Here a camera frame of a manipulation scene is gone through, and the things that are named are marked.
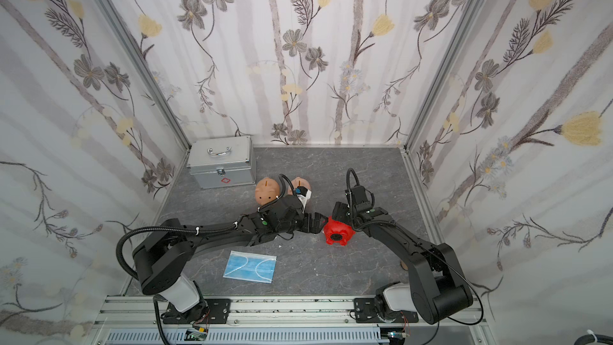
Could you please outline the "red piggy bank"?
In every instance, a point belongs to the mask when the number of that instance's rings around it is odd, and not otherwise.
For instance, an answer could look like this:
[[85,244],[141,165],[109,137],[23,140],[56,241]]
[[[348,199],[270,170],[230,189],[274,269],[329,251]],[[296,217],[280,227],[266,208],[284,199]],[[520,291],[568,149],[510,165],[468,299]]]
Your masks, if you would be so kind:
[[323,232],[327,244],[339,244],[341,246],[347,246],[355,234],[351,226],[332,218],[328,219],[328,222],[323,228]]

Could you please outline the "tan piggy bank front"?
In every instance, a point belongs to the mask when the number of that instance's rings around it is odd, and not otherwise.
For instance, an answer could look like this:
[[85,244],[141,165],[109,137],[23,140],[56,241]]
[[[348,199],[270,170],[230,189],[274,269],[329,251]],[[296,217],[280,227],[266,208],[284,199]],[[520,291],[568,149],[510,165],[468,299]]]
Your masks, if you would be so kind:
[[260,180],[255,187],[255,201],[259,206],[264,206],[276,200],[280,193],[281,189],[279,183],[270,177],[265,177]]

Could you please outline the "pink piggy bank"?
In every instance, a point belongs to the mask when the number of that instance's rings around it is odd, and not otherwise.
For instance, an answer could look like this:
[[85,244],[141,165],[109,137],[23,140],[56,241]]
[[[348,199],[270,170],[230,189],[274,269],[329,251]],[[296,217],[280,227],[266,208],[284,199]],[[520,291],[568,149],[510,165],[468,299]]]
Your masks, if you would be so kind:
[[303,187],[303,188],[306,188],[308,190],[312,189],[310,183],[306,179],[304,179],[302,177],[296,177],[295,179],[293,179],[291,181],[291,183],[292,183],[292,186],[293,186],[294,189],[297,189],[299,187]]

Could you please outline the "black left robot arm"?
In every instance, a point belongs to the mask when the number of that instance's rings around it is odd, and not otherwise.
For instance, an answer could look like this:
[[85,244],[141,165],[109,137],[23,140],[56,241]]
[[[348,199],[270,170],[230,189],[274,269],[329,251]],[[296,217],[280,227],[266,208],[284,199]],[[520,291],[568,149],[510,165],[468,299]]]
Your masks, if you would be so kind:
[[319,234],[327,222],[321,213],[306,212],[297,196],[282,196],[231,223],[183,225],[173,218],[134,229],[117,243],[116,258],[144,295],[162,296],[180,314],[203,311],[202,293],[184,275],[196,254],[266,244],[282,234]]

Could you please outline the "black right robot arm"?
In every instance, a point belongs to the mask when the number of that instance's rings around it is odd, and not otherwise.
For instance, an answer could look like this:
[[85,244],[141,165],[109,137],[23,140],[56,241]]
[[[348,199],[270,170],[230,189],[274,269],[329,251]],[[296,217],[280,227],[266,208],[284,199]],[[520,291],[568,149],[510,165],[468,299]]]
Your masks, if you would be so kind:
[[373,194],[362,185],[345,191],[340,204],[351,228],[388,247],[407,266],[406,295],[428,324],[436,324],[472,306],[473,294],[453,249],[432,244],[402,227],[372,201]]

